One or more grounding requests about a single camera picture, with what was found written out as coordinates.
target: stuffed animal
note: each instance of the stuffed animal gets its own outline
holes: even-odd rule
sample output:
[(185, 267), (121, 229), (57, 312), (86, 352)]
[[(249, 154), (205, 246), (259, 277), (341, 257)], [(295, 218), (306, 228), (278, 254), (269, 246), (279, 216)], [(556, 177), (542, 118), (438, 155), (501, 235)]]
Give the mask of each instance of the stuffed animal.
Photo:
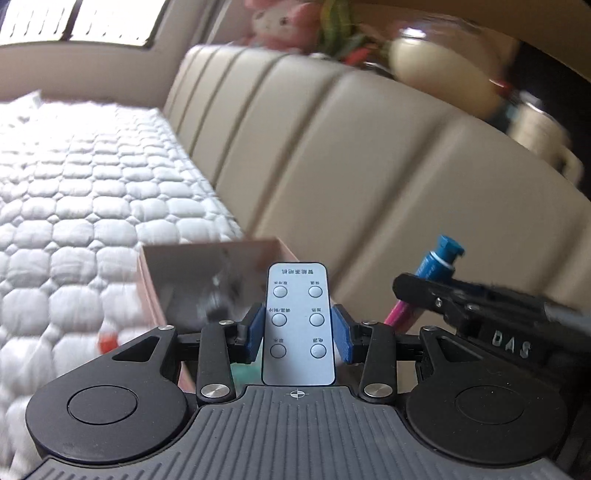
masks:
[(308, 53), (316, 45), (321, 6), (297, 0), (246, 0), (255, 9), (250, 45), (292, 53)]

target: toothpaste tube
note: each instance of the toothpaste tube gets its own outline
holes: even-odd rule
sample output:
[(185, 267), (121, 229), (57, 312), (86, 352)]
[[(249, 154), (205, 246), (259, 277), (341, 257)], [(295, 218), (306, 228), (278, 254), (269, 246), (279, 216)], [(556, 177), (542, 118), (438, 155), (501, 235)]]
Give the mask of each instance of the toothpaste tube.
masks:
[[(429, 252), (419, 265), (415, 275), (426, 280), (449, 280), (456, 269), (453, 266), (458, 256), (464, 254), (463, 247), (454, 239), (440, 235), (437, 249)], [(394, 327), (396, 333), (406, 333), (422, 315), (423, 310), (398, 301), (384, 323)]]

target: beige mug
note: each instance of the beige mug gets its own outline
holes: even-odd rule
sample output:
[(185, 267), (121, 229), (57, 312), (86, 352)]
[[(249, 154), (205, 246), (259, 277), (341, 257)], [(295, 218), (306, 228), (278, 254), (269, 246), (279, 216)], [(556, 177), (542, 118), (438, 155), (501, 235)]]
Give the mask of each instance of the beige mug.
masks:
[(583, 163), (569, 150), (567, 131), (547, 113), (530, 103), (522, 103), (507, 135), (555, 170), (561, 170), (562, 176), (573, 185), (581, 181)]

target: mattress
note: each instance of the mattress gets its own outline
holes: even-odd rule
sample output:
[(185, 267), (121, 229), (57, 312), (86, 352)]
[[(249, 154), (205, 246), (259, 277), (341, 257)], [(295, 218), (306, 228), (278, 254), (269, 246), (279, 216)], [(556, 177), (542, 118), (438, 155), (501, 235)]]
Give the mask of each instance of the mattress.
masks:
[(35, 391), (98, 356), (99, 335), (149, 329), (139, 246), (241, 236), (158, 110), (38, 98), (30, 110), (0, 129), (2, 480), (40, 460), (24, 421)]

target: plush toy ear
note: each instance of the plush toy ear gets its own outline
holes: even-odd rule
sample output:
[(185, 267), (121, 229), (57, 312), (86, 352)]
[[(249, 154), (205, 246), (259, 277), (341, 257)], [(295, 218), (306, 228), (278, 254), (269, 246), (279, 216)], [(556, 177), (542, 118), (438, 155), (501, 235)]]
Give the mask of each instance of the plush toy ear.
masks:
[(321, 5), (308, 2), (290, 9), (287, 17), (296, 27), (313, 27), (320, 23), (321, 10)]
[(249, 10), (266, 10), (279, 2), (280, 0), (244, 0), (244, 6)]

